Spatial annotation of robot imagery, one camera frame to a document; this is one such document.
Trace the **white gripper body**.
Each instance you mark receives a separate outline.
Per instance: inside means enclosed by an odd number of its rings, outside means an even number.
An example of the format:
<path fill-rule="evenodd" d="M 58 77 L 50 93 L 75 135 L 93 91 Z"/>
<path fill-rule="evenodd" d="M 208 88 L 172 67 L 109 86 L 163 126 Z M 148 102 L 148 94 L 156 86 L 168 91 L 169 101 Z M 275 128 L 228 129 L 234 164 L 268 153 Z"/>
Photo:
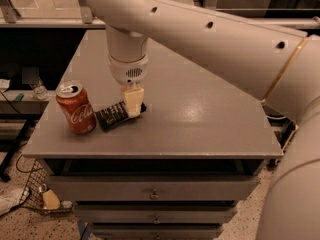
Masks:
<path fill-rule="evenodd" d="M 121 62 L 109 57 L 109 67 L 113 78 L 120 85 L 130 85 L 141 82 L 147 75 L 148 56 L 134 62 Z"/>

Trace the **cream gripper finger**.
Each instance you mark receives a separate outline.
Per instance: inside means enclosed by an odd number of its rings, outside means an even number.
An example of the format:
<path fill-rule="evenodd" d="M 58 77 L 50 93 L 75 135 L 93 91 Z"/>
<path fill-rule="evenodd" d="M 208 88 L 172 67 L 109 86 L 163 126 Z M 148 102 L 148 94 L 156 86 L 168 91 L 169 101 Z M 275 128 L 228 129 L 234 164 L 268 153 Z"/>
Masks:
<path fill-rule="evenodd" d="M 141 105 L 144 99 L 144 89 L 133 84 L 123 87 L 121 92 L 128 117 L 138 117 L 140 115 Z"/>

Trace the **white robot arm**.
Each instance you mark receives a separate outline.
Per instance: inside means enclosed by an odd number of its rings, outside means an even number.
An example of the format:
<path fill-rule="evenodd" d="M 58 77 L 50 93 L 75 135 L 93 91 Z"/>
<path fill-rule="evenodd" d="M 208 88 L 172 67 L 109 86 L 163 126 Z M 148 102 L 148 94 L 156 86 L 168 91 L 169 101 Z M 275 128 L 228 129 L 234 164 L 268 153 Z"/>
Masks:
<path fill-rule="evenodd" d="M 320 240 L 320 39 L 169 0 L 86 0 L 107 25 L 149 37 L 295 122 L 256 240 Z"/>

